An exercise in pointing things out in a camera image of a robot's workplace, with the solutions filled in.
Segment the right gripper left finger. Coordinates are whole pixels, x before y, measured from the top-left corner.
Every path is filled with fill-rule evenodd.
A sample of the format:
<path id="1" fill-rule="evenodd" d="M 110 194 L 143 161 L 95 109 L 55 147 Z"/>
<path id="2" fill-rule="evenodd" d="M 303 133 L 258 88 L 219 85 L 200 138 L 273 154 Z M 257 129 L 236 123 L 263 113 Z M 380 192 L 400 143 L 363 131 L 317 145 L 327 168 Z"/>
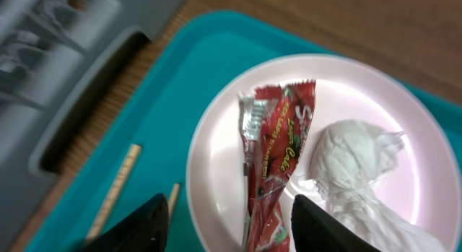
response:
<path id="1" fill-rule="evenodd" d="M 169 211 L 164 194 L 156 194 L 109 231 L 85 245 L 84 252 L 164 252 Z"/>

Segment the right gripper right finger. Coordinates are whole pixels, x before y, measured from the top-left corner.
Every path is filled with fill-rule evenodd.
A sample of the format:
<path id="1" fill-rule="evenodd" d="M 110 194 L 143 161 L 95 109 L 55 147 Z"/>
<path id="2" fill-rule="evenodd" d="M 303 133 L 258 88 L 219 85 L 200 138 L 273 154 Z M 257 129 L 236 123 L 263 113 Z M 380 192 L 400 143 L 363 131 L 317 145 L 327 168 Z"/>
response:
<path id="1" fill-rule="evenodd" d="M 291 226 L 297 252 L 380 252 L 302 194 L 294 199 Z"/>

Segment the wooden chopstick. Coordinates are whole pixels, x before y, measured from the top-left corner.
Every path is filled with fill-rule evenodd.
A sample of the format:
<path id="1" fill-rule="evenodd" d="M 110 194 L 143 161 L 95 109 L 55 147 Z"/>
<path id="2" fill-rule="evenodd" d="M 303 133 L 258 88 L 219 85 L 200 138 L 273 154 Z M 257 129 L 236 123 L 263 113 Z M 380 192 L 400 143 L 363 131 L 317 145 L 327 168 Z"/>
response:
<path id="1" fill-rule="evenodd" d="M 126 153 L 126 156 L 124 157 L 123 162 L 121 163 L 121 166 L 119 167 L 118 172 L 108 189 L 100 209 L 93 220 L 90 230 L 87 233 L 87 237 L 85 239 L 86 243 L 91 243 L 103 231 L 113 207 L 116 205 L 118 197 L 120 196 L 123 187 L 125 186 L 126 181 L 138 160 L 141 150 L 142 148 L 138 144 L 132 144 L 128 149 L 128 152 Z"/>
<path id="2" fill-rule="evenodd" d="M 181 185 L 175 183 L 167 200 L 169 222 L 171 222 L 178 201 Z"/>

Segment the white tissue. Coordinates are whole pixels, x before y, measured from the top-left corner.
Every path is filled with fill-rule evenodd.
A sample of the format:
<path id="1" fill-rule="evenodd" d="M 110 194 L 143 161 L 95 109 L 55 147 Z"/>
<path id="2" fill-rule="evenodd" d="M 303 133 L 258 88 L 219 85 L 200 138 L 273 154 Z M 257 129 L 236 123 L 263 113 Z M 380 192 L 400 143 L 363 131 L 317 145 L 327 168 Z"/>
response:
<path id="1" fill-rule="evenodd" d="M 315 148 L 309 175 L 325 210 L 379 251 L 444 251 L 436 237 L 404 220 L 372 189 L 397 167 L 403 135 L 359 120 L 332 123 Z"/>

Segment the red snack wrapper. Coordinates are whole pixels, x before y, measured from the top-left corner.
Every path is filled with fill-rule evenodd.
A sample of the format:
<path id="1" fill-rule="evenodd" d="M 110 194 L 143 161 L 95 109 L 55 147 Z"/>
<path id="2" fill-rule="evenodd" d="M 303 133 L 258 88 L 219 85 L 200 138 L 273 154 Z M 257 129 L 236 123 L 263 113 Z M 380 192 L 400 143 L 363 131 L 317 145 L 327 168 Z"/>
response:
<path id="1" fill-rule="evenodd" d="M 247 211 L 244 251 L 288 251 L 279 201 L 297 168 L 315 110 L 314 80 L 266 85 L 239 97 Z"/>

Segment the large white round plate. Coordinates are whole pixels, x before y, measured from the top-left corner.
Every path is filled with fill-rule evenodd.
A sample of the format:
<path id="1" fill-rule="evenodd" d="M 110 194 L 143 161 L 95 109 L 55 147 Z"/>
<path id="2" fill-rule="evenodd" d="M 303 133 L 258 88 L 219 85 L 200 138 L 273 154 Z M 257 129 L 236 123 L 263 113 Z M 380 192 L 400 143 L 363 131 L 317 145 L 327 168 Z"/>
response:
<path id="1" fill-rule="evenodd" d="M 461 239 L 461 173 L 442 128 L 402 84 L 366 64 L 340 56 L 299 54 L 264 62 L 231 81 L 203 114 L 190 145 L 187 196 L 193 225 L 207 251 L 239 251 L 246 208 L 238 96 L 267 84 L 313 79 L 313 122 L 300 164 L 281 195 L 285 222 L 293 198 L 324 201 L 309 179 L 311 156 L 324 128 L 359 119 L 402 134 L 397 168 L 373 184 L 377 197 L 449 251 Z"/>

